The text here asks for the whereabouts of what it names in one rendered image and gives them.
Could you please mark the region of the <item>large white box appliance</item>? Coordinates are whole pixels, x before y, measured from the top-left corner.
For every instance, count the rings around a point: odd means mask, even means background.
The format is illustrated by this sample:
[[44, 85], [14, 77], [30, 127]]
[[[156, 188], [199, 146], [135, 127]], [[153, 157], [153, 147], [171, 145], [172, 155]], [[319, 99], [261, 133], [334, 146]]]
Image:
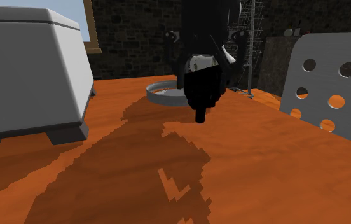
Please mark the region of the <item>large white box appliance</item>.
[[84, 141], [94, 95], [77, 22], [48, 8], [0, 6], [0, 142], [37, 133], [54, 145]]

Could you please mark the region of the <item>wooden framed window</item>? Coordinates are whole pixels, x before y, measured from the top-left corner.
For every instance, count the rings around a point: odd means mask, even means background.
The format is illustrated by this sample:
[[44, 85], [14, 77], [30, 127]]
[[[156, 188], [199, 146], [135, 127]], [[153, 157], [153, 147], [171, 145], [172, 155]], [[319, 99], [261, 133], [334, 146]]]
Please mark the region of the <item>wooden framed window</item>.
[[87, 54], [101, 54], [92, 0], [50, 0], [50, 6], [79, 23]]

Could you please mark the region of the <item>grey perforated curved panel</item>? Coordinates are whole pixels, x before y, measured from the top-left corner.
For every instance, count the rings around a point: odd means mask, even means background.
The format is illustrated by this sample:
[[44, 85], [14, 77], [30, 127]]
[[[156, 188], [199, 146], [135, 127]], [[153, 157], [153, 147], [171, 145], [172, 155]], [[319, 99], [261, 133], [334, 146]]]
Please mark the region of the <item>grey perforated curved panel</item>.
[[334, 134], [351, 141], [351, 32], [310, 33], [291, 54], [279, 110], [298, 109], [315, 126], [334, 122]]

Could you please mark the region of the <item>grey round shallow tray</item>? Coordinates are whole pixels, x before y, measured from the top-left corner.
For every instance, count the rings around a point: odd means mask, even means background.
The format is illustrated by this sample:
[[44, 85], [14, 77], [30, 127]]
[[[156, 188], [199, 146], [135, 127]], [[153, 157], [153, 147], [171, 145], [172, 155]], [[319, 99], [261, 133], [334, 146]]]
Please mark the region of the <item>grey round shallow tray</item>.
[[147, 99], [164, 106], [187, 106], [184, 89], [177, 89], [176, 80], [158, 81], [146, 87]]

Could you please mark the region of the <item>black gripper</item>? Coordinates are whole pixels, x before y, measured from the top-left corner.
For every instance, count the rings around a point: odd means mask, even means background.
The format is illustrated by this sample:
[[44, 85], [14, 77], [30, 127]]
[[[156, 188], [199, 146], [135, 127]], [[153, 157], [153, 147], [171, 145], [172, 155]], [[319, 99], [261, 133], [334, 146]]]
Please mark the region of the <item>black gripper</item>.
[[184, 94], [188, 104], [196, 110], [196, 123], [205, 122], [207, 108], [214, 107], [225, 90], [220, 65], [185, 74]]

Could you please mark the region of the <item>dark cabinet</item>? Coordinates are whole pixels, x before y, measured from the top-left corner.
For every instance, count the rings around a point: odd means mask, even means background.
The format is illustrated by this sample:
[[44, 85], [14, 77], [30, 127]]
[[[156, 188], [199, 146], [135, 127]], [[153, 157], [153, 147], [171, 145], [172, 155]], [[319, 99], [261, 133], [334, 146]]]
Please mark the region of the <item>dark cabinet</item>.
[[268, 36], [260, 64], [258, 89], [275, 97], [282, 97], [287, 70], [293, 47], [300, 38], [299, 28], [295, 34], [293, 23], [284, 30], [282, 36]]

